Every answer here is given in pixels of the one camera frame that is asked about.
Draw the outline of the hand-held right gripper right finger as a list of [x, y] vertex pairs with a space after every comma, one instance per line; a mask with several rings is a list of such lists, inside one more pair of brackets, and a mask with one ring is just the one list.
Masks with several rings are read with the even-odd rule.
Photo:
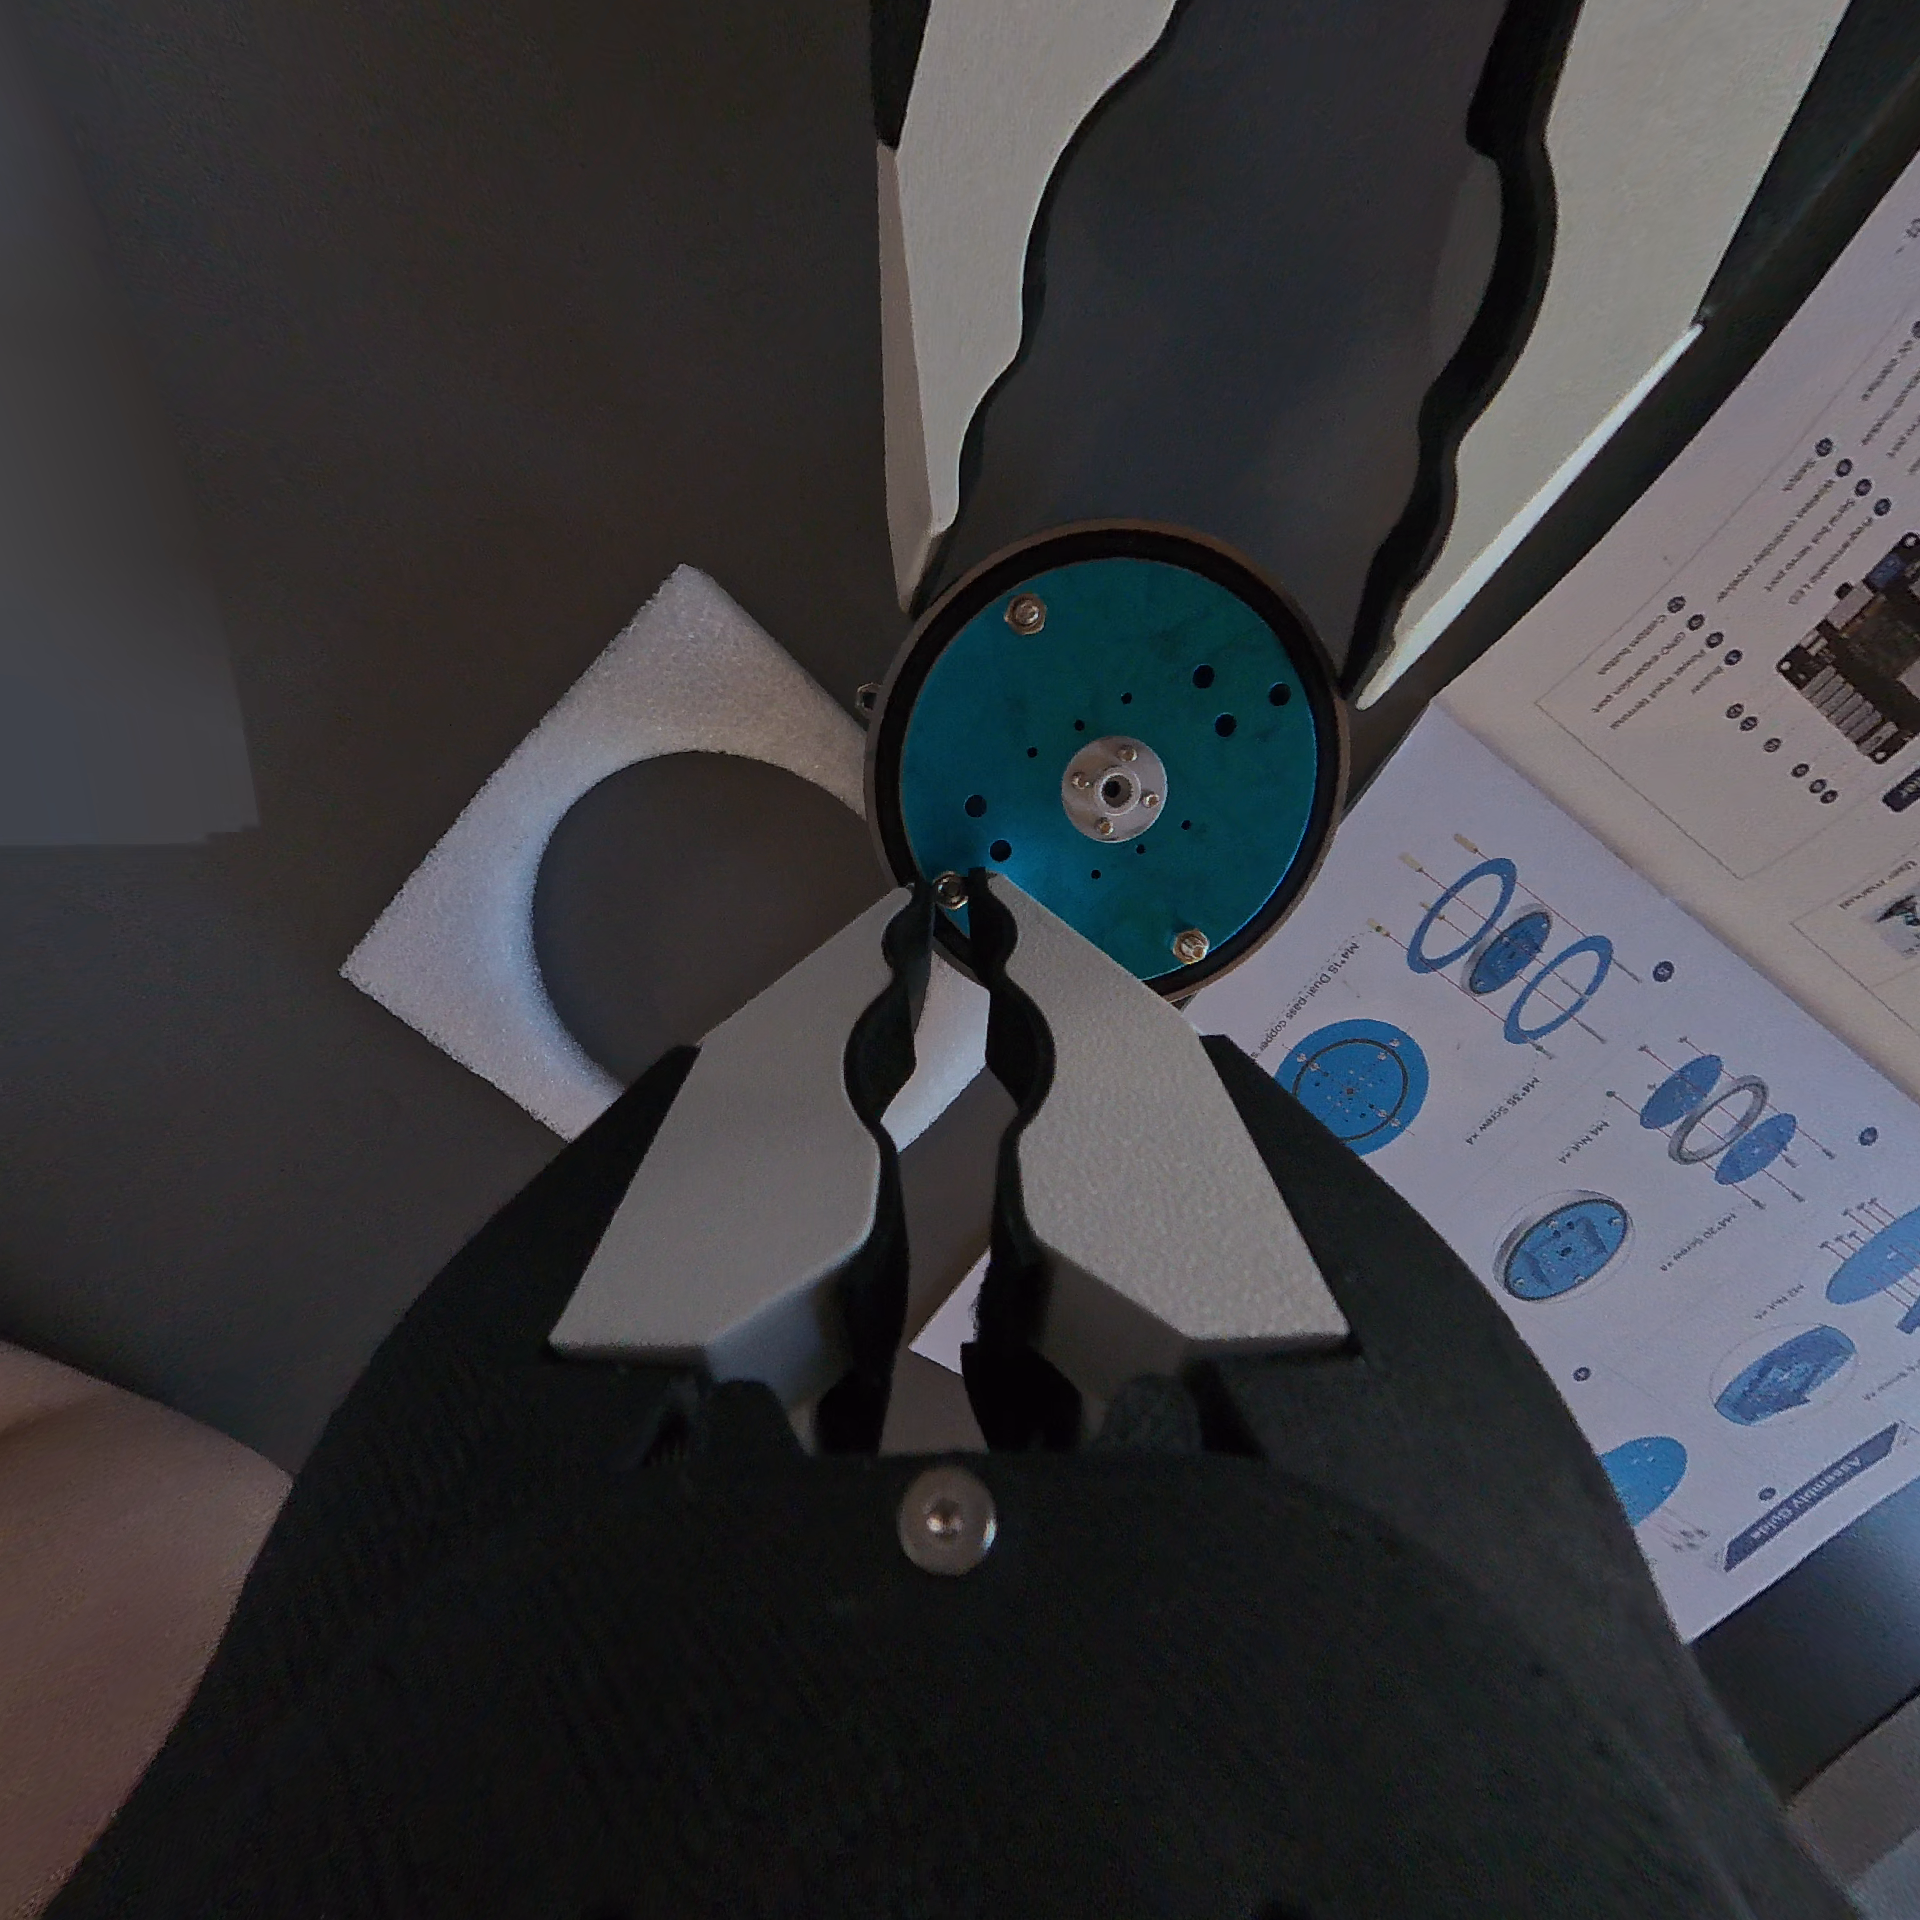
[[993, 1449], [1066, 1449], [1085, 1401], [1222, 1353], [1338, 1349], [1348, 1321], [1201, 1035], [1009, 877], [972, 871], [986, 1066], [1014, 1099], [961, 1350]]

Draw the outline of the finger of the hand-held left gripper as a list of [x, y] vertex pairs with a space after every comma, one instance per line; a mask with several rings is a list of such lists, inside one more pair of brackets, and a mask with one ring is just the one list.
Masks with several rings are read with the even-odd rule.
[[1464, 612], [1697, 334], [1842, 1], [1584, 4], [1547, 116], [1557, 220], [1521, 357], [1457, 454], [1453, 528], [1359, 691]]
[[901, 607], [972, 489], [982, 410], [1028, 332], [1043, 198], [1173, 1], [876, 1], [883, 445]]

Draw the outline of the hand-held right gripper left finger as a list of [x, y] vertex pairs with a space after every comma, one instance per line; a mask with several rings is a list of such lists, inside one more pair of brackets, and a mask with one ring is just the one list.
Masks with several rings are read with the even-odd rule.
[[907, 1279], [883, 1117], [917, 1008], [919, 892], [901, 887], [714, 1028], [551, 1346], [758, 1378], [817, 1401], [826, 1452], [874, 1452]]

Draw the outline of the blue round turntable disc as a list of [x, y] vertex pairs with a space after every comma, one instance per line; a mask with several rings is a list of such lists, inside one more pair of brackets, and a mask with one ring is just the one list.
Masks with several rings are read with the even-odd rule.
[[[1043, 630], [1004, 620], [1035, 592]], [[964, 575], [907, 638], [867, 743], [901, 885], [993, 871], [1161, 995], [1249, 956], [1342, 812], [1348, 722], [1293, 596], [1217, 540], [1098, 519]], [[936, 939], [974, 974], [970, 912]], [[1173, 937], [1211, 952], [1181, 965]]]

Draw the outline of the white foam pad with hole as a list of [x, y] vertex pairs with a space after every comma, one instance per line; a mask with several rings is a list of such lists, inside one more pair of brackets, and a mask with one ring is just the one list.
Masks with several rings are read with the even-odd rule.
[[862, 732], [679, 567], [345, 974], [566, 1140], [880, 900]]

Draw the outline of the assembly sheet with blue circles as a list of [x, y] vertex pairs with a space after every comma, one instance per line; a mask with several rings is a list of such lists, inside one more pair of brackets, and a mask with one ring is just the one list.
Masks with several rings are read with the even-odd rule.
[[1915, 1478], [1915, 1104], [1450, 716], [1189, 1019], [1500, 1300], [1686, 1638]]

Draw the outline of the manual sheet with board pictures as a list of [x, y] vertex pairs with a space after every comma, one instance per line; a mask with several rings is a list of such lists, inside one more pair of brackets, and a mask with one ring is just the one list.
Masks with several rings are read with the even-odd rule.
[[1915, 1089], [1917, 164], [1444, 705]]

